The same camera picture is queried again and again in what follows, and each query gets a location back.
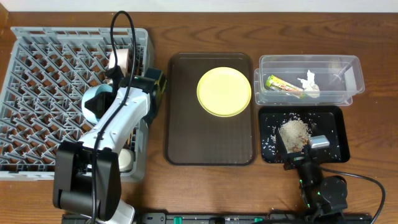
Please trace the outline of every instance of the green wrapper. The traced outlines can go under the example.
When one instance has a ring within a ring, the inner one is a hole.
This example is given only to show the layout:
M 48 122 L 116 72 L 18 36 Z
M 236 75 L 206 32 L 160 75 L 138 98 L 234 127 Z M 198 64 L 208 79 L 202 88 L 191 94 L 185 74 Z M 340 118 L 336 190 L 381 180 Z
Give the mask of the green wrapper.
M 292 85 L 287 81 L 281 80 L 275 75 L 271 75 L 270 77 L 268 77 L 266 81 L 266 86 L 268 86 L 272 90 L 279 90 L 279 91 L 304 91 L 302 88 Z M 292 95 L 298 98 L 303 97 L 303 93 L 292 94 Z

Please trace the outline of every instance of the white wall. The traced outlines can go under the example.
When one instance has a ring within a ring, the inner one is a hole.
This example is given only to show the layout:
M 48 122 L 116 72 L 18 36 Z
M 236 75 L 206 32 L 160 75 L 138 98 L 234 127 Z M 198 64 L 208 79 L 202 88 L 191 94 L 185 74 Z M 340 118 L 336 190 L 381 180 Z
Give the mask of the white wall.
M 398 0 L 0 0 L 12 11 L 398 12 Z

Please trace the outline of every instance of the small black tray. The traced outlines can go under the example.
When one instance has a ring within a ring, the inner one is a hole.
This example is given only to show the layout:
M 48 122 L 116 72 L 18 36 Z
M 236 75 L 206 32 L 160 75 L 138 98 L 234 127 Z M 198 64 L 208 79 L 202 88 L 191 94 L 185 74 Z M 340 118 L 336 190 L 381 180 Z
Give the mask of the small black tray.
M 320 162 L 347 162 L 349 147 L 343 112 L 337 106 L 267 106 L 259 110 L 261 153 L 264 161 L 283 163 L 278 154 L 275 132 L 283 122 L 300 118 L 311 128 L 317 124 L 319 132 L 330 141 L 330 148 L 322 151 L 326 158 Z

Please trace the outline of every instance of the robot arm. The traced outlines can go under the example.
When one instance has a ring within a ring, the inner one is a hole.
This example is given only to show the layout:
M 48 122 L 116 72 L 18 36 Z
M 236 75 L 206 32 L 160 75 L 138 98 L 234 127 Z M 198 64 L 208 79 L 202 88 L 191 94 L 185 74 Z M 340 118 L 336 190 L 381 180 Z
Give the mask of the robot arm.
M 96 206 L 98 218 L 107 221 L 103 223 L 130 224 L 134 218 L 134 208 L 120 200 L 118 156 L 136 124 L 142 119 L 151 124 L 156 117 L 165 84 L 162 71 L 154 68 L 149 68 L 144 77 L 134 77 L 127 102 L 104 130 L 96 157 Z M 91 216 L 92 177 L 86 174 L 86 169 L 91 166 L 98 131 L 119 107 L 126 95 L 127 85 L 122 81 L 114 99 L 109 99 L 106 93 L 94 98 L 90 102 L 91 108 L 103 112 L 98 124 L 78 142 L 64 141 L 59 146 L 53 189 L 55 207 Z
M 98 132 L 122 102 L 126 89 L 124 87 L 118 90 L 115 100 L 98 124 L 79 139 L 79 142 L 82 142 L 84 147 L 94 148 Z M 103 139 L 99 142 L 98 150 L 109 148 L 113 152 L 120 154 L 126 139 L 130 136 L 137 123 L 147 115 L 149 109 L 150 95 L 141 89 L 131 88 L 125 106 L 122 107 L 105 129 Z

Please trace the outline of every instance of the brown tray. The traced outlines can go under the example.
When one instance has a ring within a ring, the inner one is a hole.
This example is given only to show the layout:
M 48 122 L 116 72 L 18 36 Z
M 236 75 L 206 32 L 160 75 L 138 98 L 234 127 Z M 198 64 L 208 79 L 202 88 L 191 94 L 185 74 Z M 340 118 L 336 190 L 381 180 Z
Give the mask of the brown tray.
M 236 116 L 209 114 L 197 98 L 207 71 L 231 67 L 252 84 L 253 69 L 245 54 L 181 53 L 169 62 L 165 158 L 175 165 L 245 166 L 256 159 L 254 95 Z

